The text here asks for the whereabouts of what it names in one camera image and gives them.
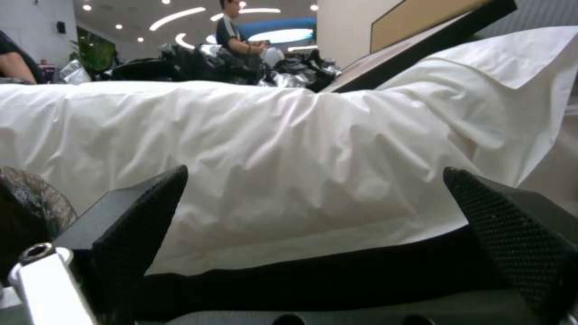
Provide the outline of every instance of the gray t-shirt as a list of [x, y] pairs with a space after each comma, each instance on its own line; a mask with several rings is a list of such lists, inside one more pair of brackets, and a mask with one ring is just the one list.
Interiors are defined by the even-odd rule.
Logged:
[[222, 45], [227, 50], [231, 50], [229, 48], [229, 40], [231, 40], [231, 38], [236, 38], [240, 41], [243, 41], [241, 33], [239, 33], [239, 30], [231, 18], [224, 14], [217, 24], [217, 43]]

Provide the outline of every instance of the metal bracket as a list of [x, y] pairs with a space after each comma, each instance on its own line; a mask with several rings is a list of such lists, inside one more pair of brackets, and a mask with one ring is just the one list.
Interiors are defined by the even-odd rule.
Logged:
[[69, 265], [72, 252], [41, 243], [20, 256], [9, 282], [28, 310], [33, 325], [81, 324], [97, 321], [78, 287]]

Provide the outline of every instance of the speaker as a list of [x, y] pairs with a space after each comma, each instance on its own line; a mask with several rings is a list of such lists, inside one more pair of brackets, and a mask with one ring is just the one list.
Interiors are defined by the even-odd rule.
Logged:
[[56, 30], [59, 34], [66, 34], [66, 24], [63, 21], [56, 23]]

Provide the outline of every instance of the white sheet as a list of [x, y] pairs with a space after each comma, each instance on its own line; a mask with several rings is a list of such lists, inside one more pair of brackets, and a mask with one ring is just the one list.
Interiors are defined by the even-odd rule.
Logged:
[[187, 164], [150, 272], [418, 241], [465, 224], [444, 167], [517, 186], [547, 154], [576, 76], [577, 32], [518, 35], [563, 49], [541, 69], [510, 60], [526, 80], [518, 88], [435, 57], [379, 91], [348, 94], [204, 82], [0, 86], [0, 164], [42, 175], [79, 212]]

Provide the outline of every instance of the black shirt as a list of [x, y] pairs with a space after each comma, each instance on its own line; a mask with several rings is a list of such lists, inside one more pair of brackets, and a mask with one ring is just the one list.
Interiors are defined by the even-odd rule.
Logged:
[[28, 55], [26, 52], [22, 51], [9, 37], [8, 35], [4, 34], [4, 32], [0, 31], [0, 55], [8, 54], [8, 53], [18, 53], [22, 56], [22, 59], [32, 72], [34, 79], [36, 79], [37, 83], [44, 83], [44, 77], [42, 75], [42, 70], [38, 67], [36, 62]]
[[243, 40], [239, 30], [231, 21], [231, 18], [224, 14], [217, 24], [217, 43], [230, 51], [229, 40], [231, 40], [231, 38]]

